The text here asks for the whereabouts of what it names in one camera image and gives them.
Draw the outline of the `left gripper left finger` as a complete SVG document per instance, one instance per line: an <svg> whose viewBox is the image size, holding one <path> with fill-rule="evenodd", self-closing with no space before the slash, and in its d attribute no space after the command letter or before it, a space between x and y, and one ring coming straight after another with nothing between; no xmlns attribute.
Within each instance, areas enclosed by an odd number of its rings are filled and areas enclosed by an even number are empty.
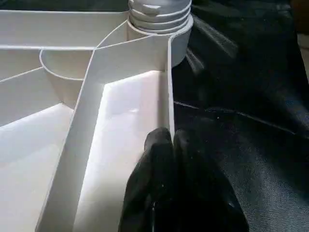
<svg viewBox="0 0 309 232"><path fill-rule="evenodd" d="M151 131L125 190L120 232L175 231L175 157L166 128Z"/></svg>

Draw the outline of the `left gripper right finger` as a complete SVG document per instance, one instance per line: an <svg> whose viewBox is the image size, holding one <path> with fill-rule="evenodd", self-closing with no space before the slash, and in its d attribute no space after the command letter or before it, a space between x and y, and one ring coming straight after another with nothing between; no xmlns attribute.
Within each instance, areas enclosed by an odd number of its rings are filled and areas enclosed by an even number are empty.
<svg viewBox="0 0 309 232"><path fill-rule="evenodd" d="M192 130L178 130L174 151L179 170L182 232L247 232L235 192L206 144Z"/></svg>

